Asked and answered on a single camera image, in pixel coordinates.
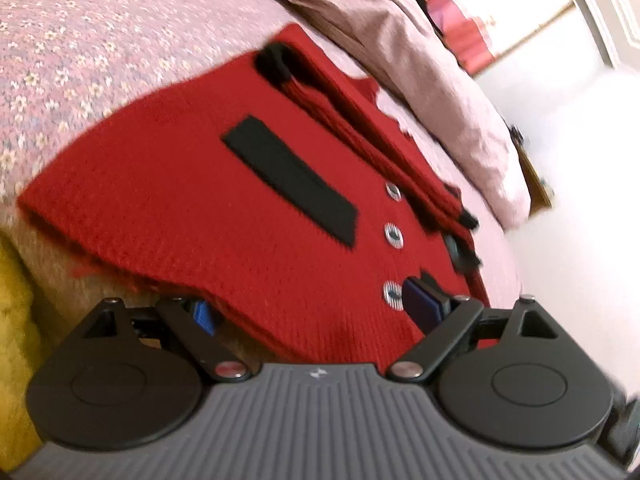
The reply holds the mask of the yellow cloth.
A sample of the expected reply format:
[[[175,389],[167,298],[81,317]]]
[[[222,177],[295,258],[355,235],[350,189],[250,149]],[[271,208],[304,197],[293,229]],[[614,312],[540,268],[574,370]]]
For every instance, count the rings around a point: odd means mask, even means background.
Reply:
[[[1,468],[14,469],[35,452],[40,439],[26,408],[26,389],[42,361],[32,319],[34,291],[6,238],[1,240]]]

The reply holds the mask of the wooden dresser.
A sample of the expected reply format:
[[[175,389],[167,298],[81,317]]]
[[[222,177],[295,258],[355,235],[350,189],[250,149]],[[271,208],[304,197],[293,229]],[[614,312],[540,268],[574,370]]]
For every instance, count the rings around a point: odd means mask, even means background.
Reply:
[[[524,136],[515,126],[509,127],[511,140],[518,152],[518,162],[527,185],[530,197],[529,217],[553,208],[554,192],[537,172],[529,159],[524,146]]]

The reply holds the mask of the pink floral bed sheet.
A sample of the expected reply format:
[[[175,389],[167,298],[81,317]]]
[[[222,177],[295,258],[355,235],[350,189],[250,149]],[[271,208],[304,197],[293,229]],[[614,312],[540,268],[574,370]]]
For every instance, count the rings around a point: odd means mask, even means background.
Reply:
[[[42,328],[66,333],[105,296],[130,304],[148,296],[82,270],[17,218],[24,186],[119,107],[252,50],[290,23],[345,73],[373,76],[285,0],[1,0],[1,227],[32,277]],[[374,78],[382,87],[378,106],[477,218],[475,247],[490,303],[512,306],[522,283],[506,229],[407,103]]]

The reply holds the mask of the red knit cardigan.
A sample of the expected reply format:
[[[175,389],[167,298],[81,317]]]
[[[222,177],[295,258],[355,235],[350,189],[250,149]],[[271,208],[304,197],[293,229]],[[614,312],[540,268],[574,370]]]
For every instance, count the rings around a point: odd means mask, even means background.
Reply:
[[[104,119],[17,203],[102,269],[216,301],[280,358],[387,366],[421,338],[405,278],[486,289],[477,220],[377,93],[291,24]]]

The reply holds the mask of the pink floral duvet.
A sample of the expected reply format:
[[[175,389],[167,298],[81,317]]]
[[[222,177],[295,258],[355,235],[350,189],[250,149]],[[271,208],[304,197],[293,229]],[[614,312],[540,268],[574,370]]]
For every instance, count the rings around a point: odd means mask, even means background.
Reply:
[[[506,122],[416,0],[285,1],[407,103],[505,229],[527,220],[530,196]]]

